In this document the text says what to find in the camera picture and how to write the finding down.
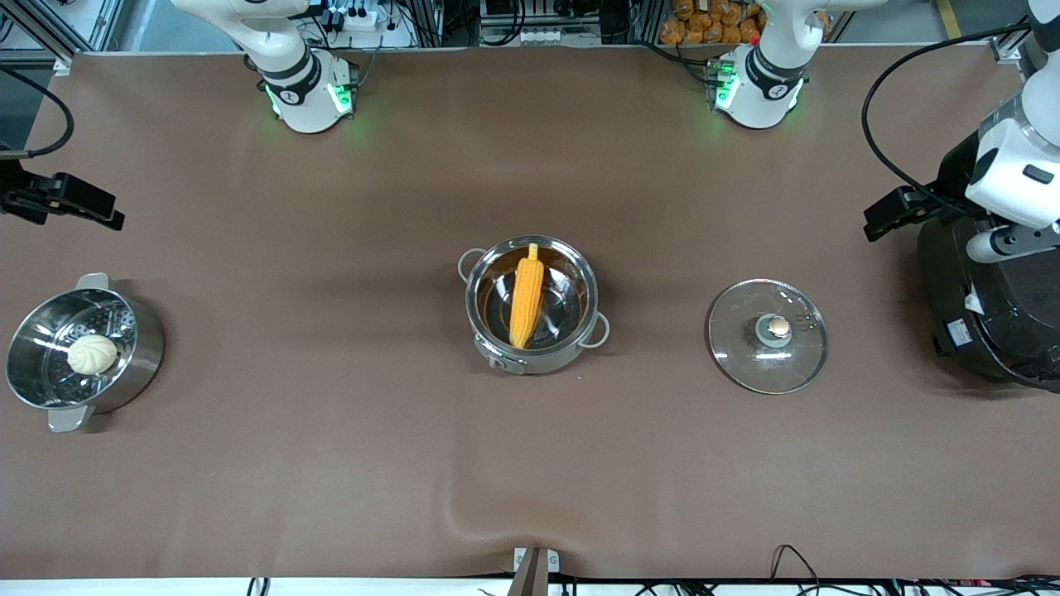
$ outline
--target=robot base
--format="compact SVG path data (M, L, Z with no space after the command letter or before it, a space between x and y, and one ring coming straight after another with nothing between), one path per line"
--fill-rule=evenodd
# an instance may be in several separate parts
M357 100L357 66L326 50L314 49L313 55L320 64L320 77L301 97L300 103L287 103L283 91L277 94L266 86L277 118L298 133L322 133L340 120L353 118ZM282 86L283 82L269 83Z
M1060 251L976 263L965 250L985 224L937 220L920 229L917 255L934 318L935 351L994 382L1060 392Z
M747 56L752 49L753 46L740 46L708 63L707 81L718 83L707 87L707 102L711 111L727 113L738 124L748 128L770 128L779 124L784 115L795 107L802 82L799 81L790 92L785 86L778 85L776 92L784 93L779 100L766 98L750 82L747 73Z

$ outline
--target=corn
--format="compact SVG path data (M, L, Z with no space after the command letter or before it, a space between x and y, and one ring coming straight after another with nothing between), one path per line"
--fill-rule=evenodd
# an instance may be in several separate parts
M537 328L541 311L541 287L545 281L545 264L537 260L537 245L530 244L530 253L519 259L515 269L515 291L512 293L512 316L508 334L512 346L525 349Z

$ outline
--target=green led light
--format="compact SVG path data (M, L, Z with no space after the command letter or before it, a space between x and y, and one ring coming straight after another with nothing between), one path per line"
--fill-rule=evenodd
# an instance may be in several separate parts
M268 95L268 101L272 103L272 111L277 116L280 116L280 104L277 102L276 95L272 94L272 89L268 88L268 85L265 86L265 94Z
M798 92L802 89L803 83L806 83L805 78L799 81L798 84L795 85L795 88L792 89L792 101L790 104L788 104L789 110L795 109L795 105L798 104Z
M335 108L340 112L346 112L350 109L350 88L348 86L340 85L336 87L329 83L328 93L332 97L332 101L335 102Z
M740 75L734 73L732 77L718 90L718 101L714 105L722 109L728 109L728 107L732 105L732 99L736 98L736 92L739 90Z

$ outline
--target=pot lid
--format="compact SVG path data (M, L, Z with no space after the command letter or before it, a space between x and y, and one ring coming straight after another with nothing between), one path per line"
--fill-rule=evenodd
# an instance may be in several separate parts
M790 393L820 373L828 333L817 308L787 283L753 279L725 290L707 315L707 348L737 384Z

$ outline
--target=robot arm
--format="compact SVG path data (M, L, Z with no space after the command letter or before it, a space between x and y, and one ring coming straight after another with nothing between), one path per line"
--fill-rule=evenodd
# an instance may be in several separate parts
M969 257L979 263L1060 247L1060 2L1028 0L1028 15L1048 62L947 156L929 185L964 205L965 216L993 223L968 242ZM870 207L869 241L906 224L954 217L928 198L903 187Z
M287 17L308 0L173 0L180 11L216 27L250 56L272 109L299 133L319 133L352 117L356 93L350 63L305 43Z
M731 62L732 84L713 90L713 106L749 128L775 126L795 107L802 75L824 40L820 10L859 10L886 0L765 0L768 15L757 46L721 57Z

